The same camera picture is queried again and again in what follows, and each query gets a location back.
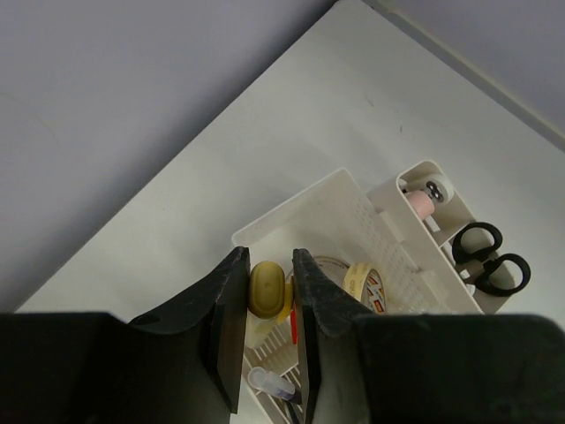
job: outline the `white tabletop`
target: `white tabletop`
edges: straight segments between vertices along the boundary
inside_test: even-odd
[[[129,320],[331,171],[369,189],[426,158],[531,264],[503,310],[565,325],[565,154],[358,0],[338,3],[21,310]]]

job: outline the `white storage bin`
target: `white storage bin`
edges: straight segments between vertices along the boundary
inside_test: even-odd
[[[287,273],[292,251],[299,247],[348,263],[371,262],[382,277],[388,314],[482,313],[477,300],[487,312],[495,312],[505,300],[475,300],[441,250],[474,220],[459,194],[438,209],[439,228],[432,232],[399,187],[430,173],[442,172],[435,163],[419,163],[367,197],[347,170],[337,170],[236,232],[232,243],[250,248],[252,266],[275,261]],[[297,364],[296,346],[284,323],[257,351],[245,348],[243,375],[262,366],[298,383]],[[271,421],[288,422],[280,402],[252,393]]]

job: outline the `pink object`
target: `pink object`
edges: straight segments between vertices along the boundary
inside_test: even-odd
[[[406,199],[408,199],[408,202],[416,211],[416,215],[422,220],[429,217],[435,211],[432,199],[421,190],[407,193]]]

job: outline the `scissors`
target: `scissors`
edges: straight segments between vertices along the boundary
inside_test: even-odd
[[[469,248],[463,245],[463,235],[468,231],[475,231],[481,229],[490,234],[493,238],[491,246],[482,247],[475,252],[469,252]],[[531,279],[531,269],[528,262],[517,254],[503,254],[498,258],[489,259],[502,245],[502,233],[491,223],[470,223],[460,230],[452,244],[453,259],[456,262],[457,272],[466,269],[471,275],[465,279],[466,284],[474,284],[477,289],[486,294],[496,297],[507,297],[516,294],[524,289]],[[520,268],[522,272],[522,281],[516,285],[512,282],[499,282],[495,284],[491,275],[504,263],[505,261],[513,262]]]

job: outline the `yellow capsule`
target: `yellow capsule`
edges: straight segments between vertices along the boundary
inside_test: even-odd
[[[274,262],[260,262],[251,271],[248,307],[252,314],[267,320],[284,306],[284,271]]]

